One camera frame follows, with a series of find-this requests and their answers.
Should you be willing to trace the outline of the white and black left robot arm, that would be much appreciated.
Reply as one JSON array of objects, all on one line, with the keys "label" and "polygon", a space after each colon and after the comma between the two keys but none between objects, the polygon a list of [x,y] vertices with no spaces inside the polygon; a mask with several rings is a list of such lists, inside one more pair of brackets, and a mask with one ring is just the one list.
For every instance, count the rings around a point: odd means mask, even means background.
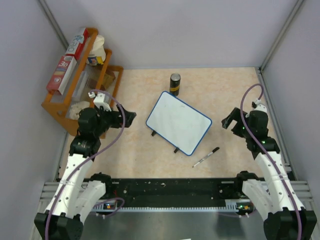
[{"label": "white and black left robot arm", "polygon": [[135,112],[122,105],[114,111],[107,104],[87,107],[79,112],[78,129],[71,142],[64,174],[44,212],[36,214],[34,224],[44,240],[79,240],[84,223],[100,198],[114,191],[110,177],[93,176],[81,191],[87,171],[102,153],[100,137],[108,129],[124,130],[131,126]]}]

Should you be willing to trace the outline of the black capped whiteboard marker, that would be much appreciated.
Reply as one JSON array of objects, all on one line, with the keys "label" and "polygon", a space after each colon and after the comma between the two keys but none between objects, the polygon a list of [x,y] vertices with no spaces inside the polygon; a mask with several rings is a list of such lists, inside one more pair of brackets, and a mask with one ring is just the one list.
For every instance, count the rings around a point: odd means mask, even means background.
[{"label": "black capped whiteboard marker", "polygon": [[201,164],[204,160],[206,160],[207,158],[209,158],[211,155],[213,155],[215,152],[217,152],[220,149],[220,147],[215,147],[211,152],[209,152],[206,156],[204,156],[203,158],[201,158],[199,161],[197,161],[192,168],[195,168],[197,165]]}]

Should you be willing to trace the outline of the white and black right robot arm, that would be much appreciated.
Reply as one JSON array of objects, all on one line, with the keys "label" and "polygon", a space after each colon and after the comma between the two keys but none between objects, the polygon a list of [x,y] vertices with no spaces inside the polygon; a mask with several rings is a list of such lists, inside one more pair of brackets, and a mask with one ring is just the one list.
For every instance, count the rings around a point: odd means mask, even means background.
[{"label": "white and black right robot arm", "polygon": [[268,135],[268,115],[263,104],[255,104],[250,113],[234,108],[221,121],[227,129],[232,121],[234,135],[244,138],[247,149],[263,173],[267,188],[256,174],[241,171],[233,192],[248,197],[263,220],[268,240],[309,240],[317,223],[314,211],[307,210],[297,197],[284,168],[276,140]]}]

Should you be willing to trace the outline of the blue framed whiteboard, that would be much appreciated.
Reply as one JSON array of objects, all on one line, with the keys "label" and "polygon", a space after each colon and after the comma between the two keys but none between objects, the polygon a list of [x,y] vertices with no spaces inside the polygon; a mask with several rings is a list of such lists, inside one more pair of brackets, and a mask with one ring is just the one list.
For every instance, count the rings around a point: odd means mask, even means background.
[{"label": "blue framed whiteboard", "polygon": [[208,116],[167,91],[160,94],[145,122],[187,156],[194,153],[212,123]]}]

